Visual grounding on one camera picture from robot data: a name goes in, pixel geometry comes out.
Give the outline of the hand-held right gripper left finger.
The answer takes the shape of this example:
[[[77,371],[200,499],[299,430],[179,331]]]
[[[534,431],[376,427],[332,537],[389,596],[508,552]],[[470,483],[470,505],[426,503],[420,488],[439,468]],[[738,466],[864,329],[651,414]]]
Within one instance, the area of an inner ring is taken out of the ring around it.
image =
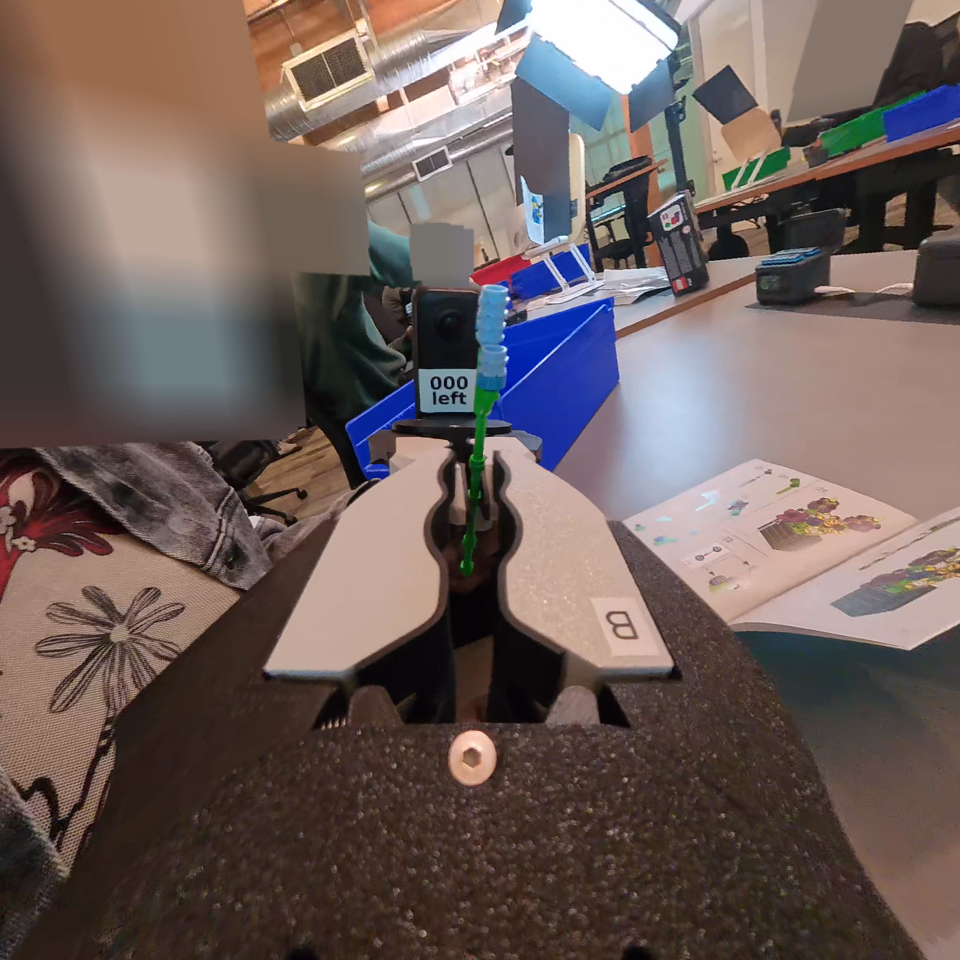
[[[449,601],[455,455],[442,478],[408,467],[340,514],[264,666],[273,679],[357,682],[438,624]]]

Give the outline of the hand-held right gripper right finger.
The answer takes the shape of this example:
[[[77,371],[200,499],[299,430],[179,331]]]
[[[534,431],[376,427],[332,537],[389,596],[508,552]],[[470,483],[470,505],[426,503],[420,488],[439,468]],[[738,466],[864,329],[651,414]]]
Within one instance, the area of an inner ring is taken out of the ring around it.
[[[517,450],[494,454],[511,540],[498,570],[506,637],[497,651],[519,685],[617,685],[675,668],[617,539],[580,491]]]

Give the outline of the blue lego flower stem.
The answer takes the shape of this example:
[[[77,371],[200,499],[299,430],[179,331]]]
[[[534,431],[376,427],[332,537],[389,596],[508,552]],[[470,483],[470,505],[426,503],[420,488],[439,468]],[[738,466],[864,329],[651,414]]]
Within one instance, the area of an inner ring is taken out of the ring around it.
[[[477,517],[483,497],[486,468],[485,442],[490,415],[507,382],[508,352],[503,343],[508,314],[508,291],[500,285],[481,288],[475,318],[478,343],[476,385],[474,390],[475,431],[473,450],[468,460],[466,515],[462,537],[460,571],[463,577],[474,573],[477,544]]]

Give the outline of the lego instruction booklet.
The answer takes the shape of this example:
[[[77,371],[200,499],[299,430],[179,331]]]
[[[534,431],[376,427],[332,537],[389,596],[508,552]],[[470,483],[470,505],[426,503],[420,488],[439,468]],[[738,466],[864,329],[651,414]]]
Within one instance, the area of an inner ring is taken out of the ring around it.
[[[752,460],[625,526],[738,633],[912,651],[958,629],[958,508],[918,521]]]

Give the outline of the small black lego box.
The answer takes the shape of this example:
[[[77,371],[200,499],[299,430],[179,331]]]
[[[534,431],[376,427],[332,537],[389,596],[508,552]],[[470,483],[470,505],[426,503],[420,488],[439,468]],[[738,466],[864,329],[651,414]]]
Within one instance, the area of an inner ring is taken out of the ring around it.
[[[649,211],[647,223],[674,297],[705,288],[710,281],[708,259],[690,191],[678,192]]]

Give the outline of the green lego baseplate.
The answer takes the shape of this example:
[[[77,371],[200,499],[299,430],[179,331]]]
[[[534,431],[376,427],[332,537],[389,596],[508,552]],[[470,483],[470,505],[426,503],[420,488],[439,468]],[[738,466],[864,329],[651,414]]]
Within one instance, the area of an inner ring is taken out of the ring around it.
[[[743,161],[723,174],[725,192],[751,186],[784,171],[791,159],[791,149],[780,147]]]

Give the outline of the stack of blue lego plates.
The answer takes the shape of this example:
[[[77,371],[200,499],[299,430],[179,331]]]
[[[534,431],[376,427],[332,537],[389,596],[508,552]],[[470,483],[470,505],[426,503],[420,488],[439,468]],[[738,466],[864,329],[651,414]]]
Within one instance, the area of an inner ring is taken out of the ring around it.
[[[898,103],[884,112],[887,143],[894,143],[959,118],[959,85],[944,84]]]

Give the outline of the large blue plastic bin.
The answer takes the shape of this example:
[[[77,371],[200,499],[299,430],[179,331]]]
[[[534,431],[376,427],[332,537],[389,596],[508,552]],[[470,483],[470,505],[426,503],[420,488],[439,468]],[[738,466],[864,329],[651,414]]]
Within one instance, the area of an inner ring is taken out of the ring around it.
[[[530,397],[525,413],[539,438],[534,452],[541,466],[554,470],[619,382],[614,304],[591,301],[524,325],[542,359],[521,383]],[[346,434],[367,478],[367,412],[351,420]],[[491,455],[494,436],[486,430],[485,453]]]

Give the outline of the white papers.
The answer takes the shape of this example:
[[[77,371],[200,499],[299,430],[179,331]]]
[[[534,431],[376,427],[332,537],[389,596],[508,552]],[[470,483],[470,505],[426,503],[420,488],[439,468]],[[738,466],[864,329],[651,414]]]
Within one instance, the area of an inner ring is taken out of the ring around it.
[[[671,291],[663,266],[606,269],[599,281],[600,285],[594,294],[601,299],[613,300],[615,306],[630,306],[645,297]]]

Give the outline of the person's grey denim jacket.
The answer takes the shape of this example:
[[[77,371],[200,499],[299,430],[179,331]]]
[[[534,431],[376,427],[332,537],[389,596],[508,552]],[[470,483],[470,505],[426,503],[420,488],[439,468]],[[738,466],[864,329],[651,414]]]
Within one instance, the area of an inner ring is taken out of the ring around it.
[[[36,453],[125,532],[240,594],[271,568],[257,523],[192,442],[3,450]],[[67,878],[42,869],[39,842],[15,827],[12,810],[2,803],[2,958],[14,954]]]

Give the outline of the person's floral shirt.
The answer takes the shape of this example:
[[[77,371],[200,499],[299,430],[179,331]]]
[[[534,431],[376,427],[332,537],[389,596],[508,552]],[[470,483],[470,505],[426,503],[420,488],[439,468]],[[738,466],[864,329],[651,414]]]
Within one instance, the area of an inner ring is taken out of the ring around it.
[[[241,593],[2,451],[2,804],[66,878],[110,787],[117,722]]]

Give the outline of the black light stand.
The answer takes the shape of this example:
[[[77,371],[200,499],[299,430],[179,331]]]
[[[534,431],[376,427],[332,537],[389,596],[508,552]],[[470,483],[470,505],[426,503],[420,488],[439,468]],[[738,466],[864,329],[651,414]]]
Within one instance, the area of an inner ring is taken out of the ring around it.
[[[695,197],[696,187],[694,180],[688,176],[681,133],[681,125],[687,117],[687,97],[681,95],[678,100],[666,106],[663,117],[676,182],[676,192],[685,191],[691,197]]]

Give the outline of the studio light panel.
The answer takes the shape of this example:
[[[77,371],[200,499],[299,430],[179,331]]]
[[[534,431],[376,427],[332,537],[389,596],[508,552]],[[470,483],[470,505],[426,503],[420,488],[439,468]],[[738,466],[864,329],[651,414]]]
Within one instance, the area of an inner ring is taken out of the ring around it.
[[[495,34],[520,29],[515,80],[596,131],[615,99],[628,99],[631,132],[674,102],[682,30],[654,2],[503,2]]]

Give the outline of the open grey battery case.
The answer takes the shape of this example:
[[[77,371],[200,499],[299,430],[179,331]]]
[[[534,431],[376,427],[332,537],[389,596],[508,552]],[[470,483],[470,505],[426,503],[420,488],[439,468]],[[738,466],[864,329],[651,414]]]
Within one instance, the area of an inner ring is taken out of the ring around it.
[[[784,247],[762,258],[754,269],[761,306],[798,306],[831,285],[832,258],[844,243],[848,214],[832,208],[797,214],[783,226]]]

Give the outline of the closed grey case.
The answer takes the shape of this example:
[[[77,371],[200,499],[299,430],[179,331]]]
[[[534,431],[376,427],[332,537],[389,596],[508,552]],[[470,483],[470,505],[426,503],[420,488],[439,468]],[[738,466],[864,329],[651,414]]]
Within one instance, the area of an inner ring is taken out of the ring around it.
[[[959,226],[938,230],[918,246],[911,299],[924,308],[959,307]]]

